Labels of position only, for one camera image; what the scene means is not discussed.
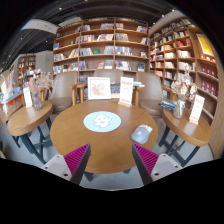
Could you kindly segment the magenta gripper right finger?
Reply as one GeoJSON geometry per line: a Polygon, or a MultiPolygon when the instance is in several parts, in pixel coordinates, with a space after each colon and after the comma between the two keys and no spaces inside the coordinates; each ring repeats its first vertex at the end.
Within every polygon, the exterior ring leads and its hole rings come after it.
{"type": "Polygon", "coordinates": [[[157,155],[137,144],[132,144],[132,155],[144,185],[148,185],[182,169],[167,154],[157,155]]]}

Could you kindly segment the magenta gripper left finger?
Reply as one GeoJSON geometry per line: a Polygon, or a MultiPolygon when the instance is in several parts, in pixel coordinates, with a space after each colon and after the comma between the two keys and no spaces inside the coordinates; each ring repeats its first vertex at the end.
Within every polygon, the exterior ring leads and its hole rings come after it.
{"type": "Polygon", "coordinates": [[[81,146],[65,156],[56,155],[42,169],[79,185],[91,154],[89,144],[81,146]]]}

